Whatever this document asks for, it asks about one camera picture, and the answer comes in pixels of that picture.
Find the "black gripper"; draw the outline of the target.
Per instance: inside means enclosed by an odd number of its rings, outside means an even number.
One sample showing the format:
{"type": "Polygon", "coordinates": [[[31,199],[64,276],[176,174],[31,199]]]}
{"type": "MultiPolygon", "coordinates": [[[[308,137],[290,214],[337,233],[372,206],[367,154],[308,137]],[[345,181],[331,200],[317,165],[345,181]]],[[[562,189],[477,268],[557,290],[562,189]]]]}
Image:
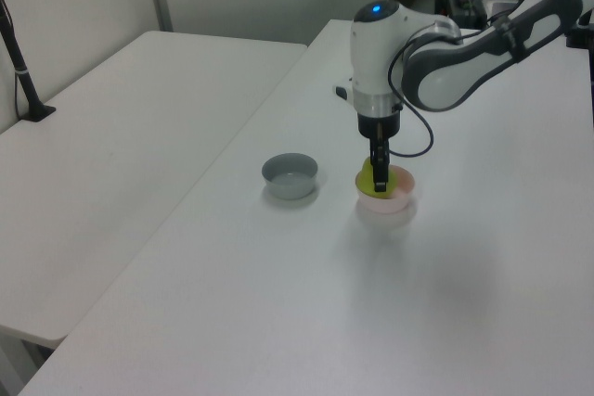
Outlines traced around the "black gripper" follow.
{"type": "Polygon", "coordinates": [[[374,190],[383,193],[389,182],[389,146],[385,140],[399,132],[400,111],[383,118],[357,114],[357,126],[358,132],[369,139],[368,164],[373,169],[374,190]]]}

